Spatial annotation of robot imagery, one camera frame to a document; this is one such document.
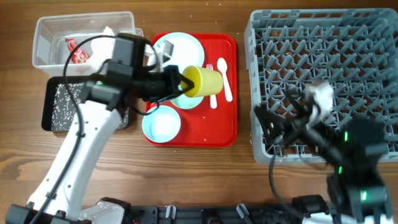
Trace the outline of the small green bowl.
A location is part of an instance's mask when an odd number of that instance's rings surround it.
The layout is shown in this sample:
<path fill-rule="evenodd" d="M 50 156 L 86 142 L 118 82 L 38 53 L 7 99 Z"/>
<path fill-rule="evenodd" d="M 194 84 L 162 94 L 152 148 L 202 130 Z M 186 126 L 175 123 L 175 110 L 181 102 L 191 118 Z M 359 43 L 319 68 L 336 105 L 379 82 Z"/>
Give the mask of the small green bowl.
<path fill-rule="evenodd" d="M 203 99 L 204 99 L 203 96 L 190 98 L 187 97 L 186 95 L 180 95 L 172 99 L 171 103 L 180 109 L 190 110 L 197 107 L 203 101 Z"/>

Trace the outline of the yellow plastic cup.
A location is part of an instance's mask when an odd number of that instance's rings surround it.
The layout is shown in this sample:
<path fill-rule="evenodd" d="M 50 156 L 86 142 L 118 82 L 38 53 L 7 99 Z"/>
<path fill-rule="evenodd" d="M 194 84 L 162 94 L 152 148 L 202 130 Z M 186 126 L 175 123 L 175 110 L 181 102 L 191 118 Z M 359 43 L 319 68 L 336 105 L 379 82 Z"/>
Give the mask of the yellow plastic cup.
<path fill-rule="evenodd" d="M 187 97 L 216 95 L 223 89 L 223 77 L 214 70 L 189 66 L 183 71 L 182 75 L 194 84 L 194 87 L 189 90 L 189 85 L 181 81 L 182 90 L 186 90 L 185 95 Z"/>

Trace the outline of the large light blue plate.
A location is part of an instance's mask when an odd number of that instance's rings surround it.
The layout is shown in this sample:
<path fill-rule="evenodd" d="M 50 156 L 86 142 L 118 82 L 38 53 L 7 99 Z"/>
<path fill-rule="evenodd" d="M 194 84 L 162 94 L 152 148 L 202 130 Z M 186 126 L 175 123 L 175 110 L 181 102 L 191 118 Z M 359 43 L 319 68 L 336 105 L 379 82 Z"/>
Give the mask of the large light blue plate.
<path fill-rule="evenodd" d="M 171 59 L 164 60 L 162 66 L 177 65 L 179 72 L 183 71 L 189 66 L 202 67 L 205 61 L 205 51 L 202 44 L 194 36 L 183 33 L 173 32 L 164 35 L 154 44 L 158 46 L 165 41 L 174 45 Z"/>

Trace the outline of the white plastic fork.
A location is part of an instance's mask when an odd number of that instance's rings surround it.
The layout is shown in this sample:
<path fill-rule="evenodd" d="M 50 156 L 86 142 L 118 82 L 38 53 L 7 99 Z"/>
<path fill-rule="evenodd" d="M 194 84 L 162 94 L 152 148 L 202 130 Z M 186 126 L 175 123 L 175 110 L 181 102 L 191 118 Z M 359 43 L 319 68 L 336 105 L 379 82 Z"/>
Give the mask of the white plastic fork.
<path fill-rule="evenodd" d="M 213 70 L 213 65 L 209 63 L 209 64 L 206 65 L 206 68 L 209 69 L 209 70 Z M 210 107 L 212 109 L 216 109 L 217 106 L 218 106 L 218 104 L 217 104 L 216 95 L 211 95 L 210 96 Z"/>

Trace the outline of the light blue bowl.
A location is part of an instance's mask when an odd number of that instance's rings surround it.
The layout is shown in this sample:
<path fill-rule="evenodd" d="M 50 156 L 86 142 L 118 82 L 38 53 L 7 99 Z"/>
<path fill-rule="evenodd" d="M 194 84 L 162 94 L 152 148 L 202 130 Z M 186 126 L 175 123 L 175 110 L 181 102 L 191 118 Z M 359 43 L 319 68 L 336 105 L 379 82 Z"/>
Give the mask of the light blue bowl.
<path fill-rule="evenodd" d="M 156 143 L 174 139 L 181 129 L 181 119 L 175 109 L 166 105 L 153 107 L 142 119 L 144 136 Z"/>

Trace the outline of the white paper napkin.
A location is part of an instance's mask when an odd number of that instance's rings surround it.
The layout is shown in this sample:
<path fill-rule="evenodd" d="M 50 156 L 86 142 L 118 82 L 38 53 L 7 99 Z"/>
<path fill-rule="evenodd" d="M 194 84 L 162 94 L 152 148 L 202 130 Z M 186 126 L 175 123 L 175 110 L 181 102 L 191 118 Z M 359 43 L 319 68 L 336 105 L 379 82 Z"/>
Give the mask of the white paper napkin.
<path fill-rule="evenodd" d="M 113 30 L 106 26 L 103 30 L 102 35 L 109 35 L 114 37 Z M 102 37 L 91 41 L 92 56 L 87 60 L 87 63 L 91 65 L 94 70 L 98 70 L 102 63 L 112 57 L 114 38 Z"/>

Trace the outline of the red snack wrapper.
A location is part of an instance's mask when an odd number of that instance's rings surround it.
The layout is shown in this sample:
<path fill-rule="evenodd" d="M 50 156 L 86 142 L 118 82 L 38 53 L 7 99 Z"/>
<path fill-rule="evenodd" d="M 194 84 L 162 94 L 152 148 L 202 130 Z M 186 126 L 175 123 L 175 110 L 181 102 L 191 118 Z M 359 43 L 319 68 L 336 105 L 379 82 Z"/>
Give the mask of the red snack wrapper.
<path fill-rule="evenodd" d="M 65 42 L 70 52 L 72 52 L 77 46 L 77 43 L 73 38 L 66 38 Z M 82 48 L 78 48 L 77 50 L 75 50 L 74 54 L 72 55 L 72 62 L 75 64 L 86 63 L 88 59 L 89 56 Z"/>

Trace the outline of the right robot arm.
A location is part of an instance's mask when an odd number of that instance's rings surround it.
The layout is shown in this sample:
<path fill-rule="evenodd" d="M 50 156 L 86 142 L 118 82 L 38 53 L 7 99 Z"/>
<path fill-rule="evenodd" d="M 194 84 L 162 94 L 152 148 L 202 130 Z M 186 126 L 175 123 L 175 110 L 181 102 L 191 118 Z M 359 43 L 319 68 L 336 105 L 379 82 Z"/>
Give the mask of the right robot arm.
<path fill-rule="evenodd" d="M 271 113 L 267 106 L 254 107 L 266 141 L 282 137 L 282 145 L 301 141 L 334 167 L 326 178 L 327 191 L 336 213 L 333 223 L 349 216 L 357 223 L 393 223 L 393 207 L 387 185 L 377 169 L 388 150 L 384 125 L 371 119 L 352 119 L 341 132 L 324 124 L 333 111 L 334 90 L 326 80 L 304 91 L 286 90 L 285 97 L 298 111 L 293 119 Z"/>

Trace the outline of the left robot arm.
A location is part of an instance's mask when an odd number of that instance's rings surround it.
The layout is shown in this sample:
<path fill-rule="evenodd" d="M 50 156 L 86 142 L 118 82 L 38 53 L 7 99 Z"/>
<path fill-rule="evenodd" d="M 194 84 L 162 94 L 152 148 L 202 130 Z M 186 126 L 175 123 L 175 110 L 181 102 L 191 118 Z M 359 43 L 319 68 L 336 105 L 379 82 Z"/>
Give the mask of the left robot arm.
<path fill-rule="evenodd" d="M 11 205 L 6 223 L 79 223 L 83 196 L 99 156 L 115 132 L 124 112 L 133 110 L 140 98 L 157 105 L 195 87 L 176 65 L 144 65 L 145 49 L 151 42 L 141 36 L 114 36 L 111 58 L 88 76 L 68 134 L 42 183 L 24 206 Z"/>

